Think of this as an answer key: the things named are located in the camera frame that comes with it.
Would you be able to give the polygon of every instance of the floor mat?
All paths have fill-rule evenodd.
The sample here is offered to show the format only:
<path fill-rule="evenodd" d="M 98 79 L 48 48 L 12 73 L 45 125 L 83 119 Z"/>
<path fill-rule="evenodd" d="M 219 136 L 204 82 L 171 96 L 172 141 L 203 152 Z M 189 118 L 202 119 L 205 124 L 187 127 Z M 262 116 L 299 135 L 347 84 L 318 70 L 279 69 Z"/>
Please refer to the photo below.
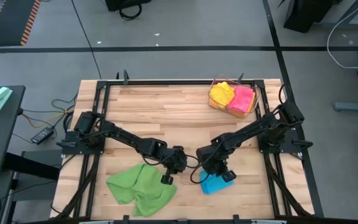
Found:
<path fill-rule="evenodd" d="M 0 8 L 0 47 L 25 45 L 40 0 L 5 0 Z"/>

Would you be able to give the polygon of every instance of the clear plastic container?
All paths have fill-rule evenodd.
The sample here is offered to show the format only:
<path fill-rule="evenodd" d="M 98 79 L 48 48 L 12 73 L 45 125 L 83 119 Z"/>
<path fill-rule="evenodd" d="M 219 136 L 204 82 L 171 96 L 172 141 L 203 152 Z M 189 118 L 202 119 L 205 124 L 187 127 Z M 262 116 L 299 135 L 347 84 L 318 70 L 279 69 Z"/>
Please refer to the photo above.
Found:
<path fill-rule="evenodd" d="M 218 103 L 218 102 L 216 102 L 215 100 L 212 99 L 212 97 L 211 97 L 211 95 L 209 93 L 211 92 L 213 86 L 218 84 L 218 83 L 222 83 L 222 82 L 226 82 L 227 84 L 229 84 L 229 86 L 231 88 L 235 88 L 236 86 L 243 86 L 244 88 L 252 89 L 252 91 L 254 92 L 254 97 L 253 97 L 252 103 L 248 107 L 247 111 L 241 111 L 241 110 L 237 110 L 235 108 L 231 108 L 230 103 L 228 105 L 222 105 L 222 104 L 220 104 L 220 103 Z M 255 111 L 256 105 L 257 105 L 258 100 L 259 100 L 260 93 L 259 93 L 259 91 L 257 91 L 257 87 L 251 87 L 249 85 L 243 85 L 243 84 L 240 84 L 238 82 L 228 80 L 223 75 L 218 75 L 213 80 L 213 82 L 211 84 L 211 88 L 209 89 L 208 96 L 209 96 L 208 97 L 208 105 L 210 107 L 215 108 L 217 110 L 220 110 L 222 112 L 231 114 L 231 115 L 233 115 L 235 117 L 244 119 L 248 114 L 251 114 L 251 113 L 253 113 Z"/>

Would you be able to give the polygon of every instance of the concrete floor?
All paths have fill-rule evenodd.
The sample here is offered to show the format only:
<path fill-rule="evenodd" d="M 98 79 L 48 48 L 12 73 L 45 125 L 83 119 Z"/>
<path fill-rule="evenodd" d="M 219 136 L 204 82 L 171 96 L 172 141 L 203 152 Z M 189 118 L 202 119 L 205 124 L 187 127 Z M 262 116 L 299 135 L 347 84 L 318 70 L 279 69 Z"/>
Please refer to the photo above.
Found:
<path fill-rule="evenodd" d="M 103 1 L 74 2 L 93 47 L 273 46 L 259 0 L 153 0 L 134 21 L 108 12 Z M 330 29 L 313 26 L 307 34 L 284 29 L 287 5 L 277 8 L 279 2 L 268 0 L 281 46 L 326 45 Z M 335 6 L 324 20 L 338 19 L 352 2 Z M 358 46 L 358 30 L 336 31 L 331 44 Z M 71 1 L 51 0 L 42 3 L 29 41 L 20 48 L 87 46 Z M 343 64 L 358 66 L 358 52 L 334 55 Z M 283 52 L 283 56 L 306 118 L 305 136 L 314 142 L 310 156 L 324 215 L 358 219 L 358 113 L 333 110 L 336 101 L 358 102 L 356 71 L 337 66 L 327 52 Z M 275 51 L 96 52 L 95 57 L 105 79 L 124 69 L 131 78 L 213 78 L 220 73 L 235 78 L 242 72 L 244 78 L 282 77 Z M 50 110 L 54 98 L 71 99 L 84 79 L 98 79 L 89 52 L 0 54 L 0 85 L 25 85 L 22 107 L 28 110 Z M 36 134 L 22 118 L 14 132 L 26 139 Z M 62 137 L 59 125 L 57 139 Z M 12 137 L 9 151 L 58 149 L 56 140 L 33 146 Z M 46 220 L 50 202 L 18 203 L 14 220 Z"/>

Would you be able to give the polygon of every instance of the yellow cloth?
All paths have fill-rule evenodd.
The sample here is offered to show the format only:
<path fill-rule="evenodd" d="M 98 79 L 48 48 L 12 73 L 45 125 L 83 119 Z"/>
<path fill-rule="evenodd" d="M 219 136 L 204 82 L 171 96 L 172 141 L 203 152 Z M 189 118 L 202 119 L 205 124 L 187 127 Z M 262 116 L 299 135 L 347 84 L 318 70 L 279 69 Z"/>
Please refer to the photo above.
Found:
<path fill-rule="evenodd" d="M 234 98 L 234 89 L 227 82 L 218 83 L 212 86 L 209 97 L 218 103 L 219 108 L 224 109 Z"/>

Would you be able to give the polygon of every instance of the desk leg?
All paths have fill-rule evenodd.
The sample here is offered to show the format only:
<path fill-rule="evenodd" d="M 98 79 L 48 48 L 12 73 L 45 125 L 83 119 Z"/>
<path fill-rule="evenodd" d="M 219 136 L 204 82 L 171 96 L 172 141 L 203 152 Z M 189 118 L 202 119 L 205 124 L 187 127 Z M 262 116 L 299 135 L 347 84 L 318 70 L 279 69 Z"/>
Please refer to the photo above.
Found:
<path fill-rule="evenodd" d="M 26 159 L 15 154 L 6 153 L 4 168 L 16 172 L 36 175 L 51 180 L 58 180 L 60 170 L 53 166 L 48 166 L 39 162 Z"/>

